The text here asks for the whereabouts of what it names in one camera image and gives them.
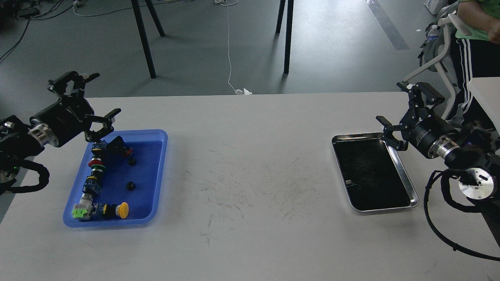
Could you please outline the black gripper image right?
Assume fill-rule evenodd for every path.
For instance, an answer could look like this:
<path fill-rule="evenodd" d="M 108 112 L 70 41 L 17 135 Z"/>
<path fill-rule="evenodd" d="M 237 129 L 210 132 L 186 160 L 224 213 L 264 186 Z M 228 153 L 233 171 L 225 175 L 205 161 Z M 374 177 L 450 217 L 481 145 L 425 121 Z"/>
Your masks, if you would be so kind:
<path fill-rule="evenodd" d="M 434 107 L 445 101 L 444 96 L 427 82 L 415 85 L 398 82 L 396 85 L 409 97 L 409 109 L 402 118 L 405 124 L 394 125 L 385 117 L 376 116 L 383 127 L 381 139 L 396 151 L 406 151 L 409 142 L 426 158 L 446 158 L 459 148 L 455 142 L 458 131 L 434 112 Z M 403 131 L 405 140 L 393 135 L 393 132 Z"/>

